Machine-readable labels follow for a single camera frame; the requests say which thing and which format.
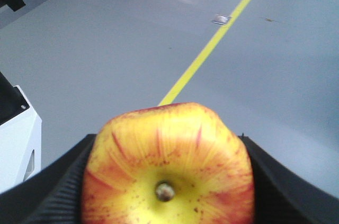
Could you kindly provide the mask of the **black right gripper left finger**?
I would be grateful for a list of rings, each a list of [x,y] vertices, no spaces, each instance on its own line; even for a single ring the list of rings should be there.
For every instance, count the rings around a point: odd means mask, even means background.
[[[1,223],[80,223],[83,175],[95,135],[1,194]]]

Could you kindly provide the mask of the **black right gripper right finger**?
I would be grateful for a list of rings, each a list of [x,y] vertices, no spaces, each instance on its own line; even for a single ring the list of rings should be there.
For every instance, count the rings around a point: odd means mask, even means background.
[[[338,223],[338,198],[283,166],[250,137],[255,190],[255,223]]]

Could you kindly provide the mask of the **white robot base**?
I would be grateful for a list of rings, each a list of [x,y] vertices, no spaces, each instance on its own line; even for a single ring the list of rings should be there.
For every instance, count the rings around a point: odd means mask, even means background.
[[[1,74],[1,193],[42,167],[42,120],[20,86]]]

